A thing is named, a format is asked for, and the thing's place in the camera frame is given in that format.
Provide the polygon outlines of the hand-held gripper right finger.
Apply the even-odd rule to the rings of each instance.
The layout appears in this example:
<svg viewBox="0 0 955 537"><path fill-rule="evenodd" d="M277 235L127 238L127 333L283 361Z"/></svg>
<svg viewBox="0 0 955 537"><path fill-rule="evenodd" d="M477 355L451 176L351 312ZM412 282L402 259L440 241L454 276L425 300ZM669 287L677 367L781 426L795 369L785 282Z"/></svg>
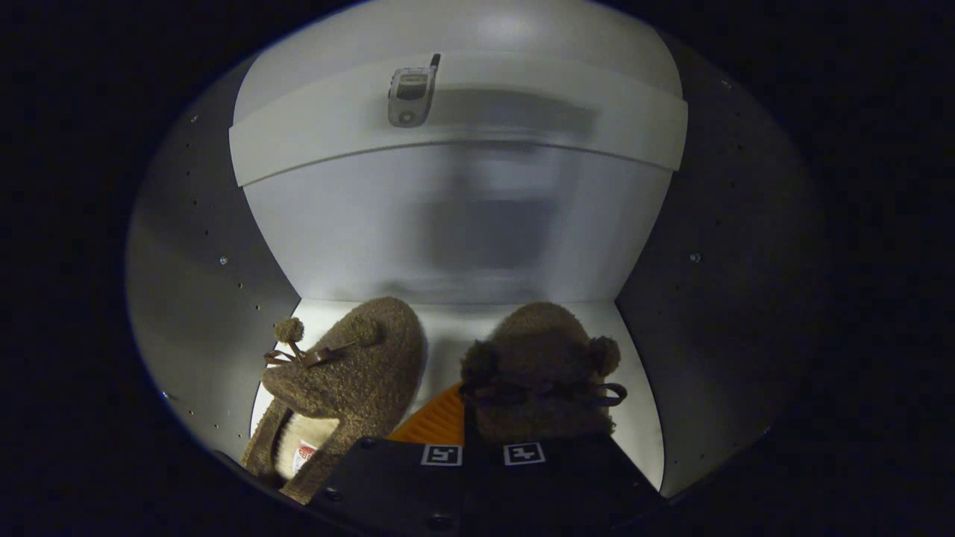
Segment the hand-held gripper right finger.
<svg viewBox="0 0 955 537"><path fill-rule="evenodd" d="M466 446L468 536L614 536L665 506L611 436Z"/></svg>

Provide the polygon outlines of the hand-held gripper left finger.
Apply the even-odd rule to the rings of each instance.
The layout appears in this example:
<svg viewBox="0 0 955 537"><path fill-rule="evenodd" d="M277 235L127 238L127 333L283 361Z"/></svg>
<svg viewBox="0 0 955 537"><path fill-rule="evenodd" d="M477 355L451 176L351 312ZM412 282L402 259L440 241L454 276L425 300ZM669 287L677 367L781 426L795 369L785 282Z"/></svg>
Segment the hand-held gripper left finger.
<svg viewBox="0 0 955 537"><path fill-rule="evenodd" d="M310 509L361 536L458 536L466 455L460 387L434 395L392 434L358 439Z"/></svg>

